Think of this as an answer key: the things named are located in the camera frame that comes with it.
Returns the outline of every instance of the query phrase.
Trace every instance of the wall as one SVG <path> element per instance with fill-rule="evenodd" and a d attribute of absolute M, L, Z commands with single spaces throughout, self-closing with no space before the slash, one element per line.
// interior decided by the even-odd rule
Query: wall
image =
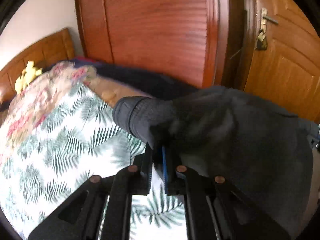
<path fill-rule="evenodd" d="M 26 47 L 65 27 L 76 55 L 83 55 L 75 0 L 26 0 L 0 35 L 0 69 Z"/>

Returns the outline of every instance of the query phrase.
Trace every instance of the round pivot bolt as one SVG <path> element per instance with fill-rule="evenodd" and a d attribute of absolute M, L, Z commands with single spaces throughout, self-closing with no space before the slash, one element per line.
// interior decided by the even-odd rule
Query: round pivot bolt
<path fill-rule="evenodd" d="M 93 176 L 90 177 L 89 180 L 92 183 L 97 183 L 97 182 L 99 182 L 101 180 L 101 177 L 99 175 L 93 175 Z"/>
<path fill-rule="evenodd" d="M 186 172 L 187 171 L 187 167 L 186 166 L 183 166 L 183 165 L 179 165 L 177 167 L 177 171 L 178 172 Z"/>
<path fill-rule="evenodd" d="M 214 177 L 214 181 L 216 183 L 222 184 L 222 183 L 224 183 L 226 181 L 226 179 L 223 176 L 215 176 Z"/>
<path fill-rule="evenodd" d="M 130 165 L 128 167 L 128 171 L 130 171 L 130 172 L 137 172 L 137 170 L 138 170 L 138 166 L 137 165 Z"/>

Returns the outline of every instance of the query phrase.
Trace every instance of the brown door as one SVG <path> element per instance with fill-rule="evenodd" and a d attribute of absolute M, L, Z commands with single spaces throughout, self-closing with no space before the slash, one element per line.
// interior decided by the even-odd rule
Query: brown door
<path fill-rule="evenodd" d="M 276 19 L 267 21 L 267 50 L 255 50 L 244 91 L 290 112 L 320 121 L 320 38 L 293 0 L 256 0 Z"/>

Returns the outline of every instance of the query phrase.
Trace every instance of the dark gray fabric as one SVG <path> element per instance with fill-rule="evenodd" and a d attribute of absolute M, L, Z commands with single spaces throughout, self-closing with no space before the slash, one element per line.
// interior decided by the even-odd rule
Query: dark gray fabric
<path fill-rule="evenodd" d="M 123 98 L 113 119 L 151 147 L 168 143 L 184 165 L 201 175 L 225 176 L 294 235 L 306 209 L 313 156 L 313 122 L 261 98 L 212 87 L 161 101 Z M 157 171 L 161 163 L 155 163 Z"/>

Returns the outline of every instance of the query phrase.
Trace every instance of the yellow plush toy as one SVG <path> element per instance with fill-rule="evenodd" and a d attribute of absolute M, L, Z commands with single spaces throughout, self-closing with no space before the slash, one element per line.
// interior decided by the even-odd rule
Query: yellow plush toy
<path fill-rule="evenodd" d="M 36 69 L 34 64 L 34 61 L 28 61 L 26 68 L 22 70 L 22 75 L 17 78 L 14 85 L 17 94 L 24 90 L 37 76 L 42 74 L 42 68 Z"/>

